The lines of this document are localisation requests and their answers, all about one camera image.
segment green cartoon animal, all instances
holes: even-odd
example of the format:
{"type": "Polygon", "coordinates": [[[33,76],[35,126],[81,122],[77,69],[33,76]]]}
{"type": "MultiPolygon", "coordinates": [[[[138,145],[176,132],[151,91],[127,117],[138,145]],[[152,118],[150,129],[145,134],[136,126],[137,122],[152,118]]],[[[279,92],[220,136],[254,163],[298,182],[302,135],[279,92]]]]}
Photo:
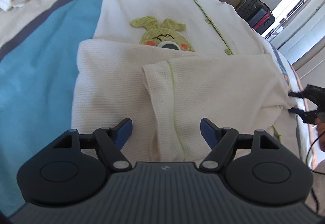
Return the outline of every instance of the green cartoon animal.
{"type": "Polygon", "coordinates": [[[148,16],[132,20],[130,25],[135,28],[144,27],[147,30],[142,36],[140,44],[174,50],[194,51],[192,45],[176,32],[185,30],[185,24],[177,23],[171,19],[165,19],[159,25],[156,18],[148,16]]]}

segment ribbed gray panel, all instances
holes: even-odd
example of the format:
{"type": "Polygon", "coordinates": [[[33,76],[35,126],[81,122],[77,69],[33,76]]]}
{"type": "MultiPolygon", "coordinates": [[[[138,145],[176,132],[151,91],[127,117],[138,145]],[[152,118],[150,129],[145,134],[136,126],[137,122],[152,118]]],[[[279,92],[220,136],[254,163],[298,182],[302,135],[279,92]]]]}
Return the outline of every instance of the ribbed gray panel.
{"type": "Polygon", "coordinates": [[[264,208],[242,201],[219,176],[203,174],[192,163],[144,162],[130,172],[114,174],[102,191],[80,204],[65,208],[26,204],[11,217],[15,224],[312,224],[319,220],[303,203],[264,208]]]}

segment blue fabric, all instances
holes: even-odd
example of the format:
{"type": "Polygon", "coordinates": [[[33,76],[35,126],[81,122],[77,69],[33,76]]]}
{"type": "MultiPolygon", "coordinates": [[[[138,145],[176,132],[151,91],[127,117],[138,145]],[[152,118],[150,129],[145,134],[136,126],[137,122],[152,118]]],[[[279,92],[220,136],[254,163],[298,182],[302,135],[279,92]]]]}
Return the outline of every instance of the blue fabric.
{"type": "Polygon", "coordinates": [[[19,167],[70,128],[79,43],[93,37],[102,0],[54,11],[0,62],[0,210],[24,204],[19,167]]]}

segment black suitcase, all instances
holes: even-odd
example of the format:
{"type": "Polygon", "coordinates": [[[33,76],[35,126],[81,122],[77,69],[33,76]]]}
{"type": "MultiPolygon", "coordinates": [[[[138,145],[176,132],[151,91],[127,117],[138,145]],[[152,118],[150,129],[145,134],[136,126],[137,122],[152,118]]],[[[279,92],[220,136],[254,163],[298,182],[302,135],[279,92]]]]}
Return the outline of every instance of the black suitcase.
{"type": "Polygon", "coordinates": [[[269,7],[260,0],[246,0],[236,8],[236,12],[259,34],[266,31],[275,21],[269,7]]]}

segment bedsheet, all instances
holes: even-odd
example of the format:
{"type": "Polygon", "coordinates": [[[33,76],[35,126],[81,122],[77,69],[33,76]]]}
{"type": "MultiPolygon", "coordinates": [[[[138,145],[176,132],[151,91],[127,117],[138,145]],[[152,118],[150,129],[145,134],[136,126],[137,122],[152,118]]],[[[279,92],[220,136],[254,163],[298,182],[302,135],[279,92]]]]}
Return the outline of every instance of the bedsheet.
{"type": "MultiPolygon", "coordinates": [[[[0,210],[7,216],[24,204],[19,167],[70,128],[77,50],[92,38],[101,2],[31,0],[0,13],[0,210]]],[[[283,65],[298,87],[290,65],[283,65]]],[[[298,131],[307,135],[304,124],[298,131]]],[[[308,137],[300,137],[302,146],[308,137]]]]}

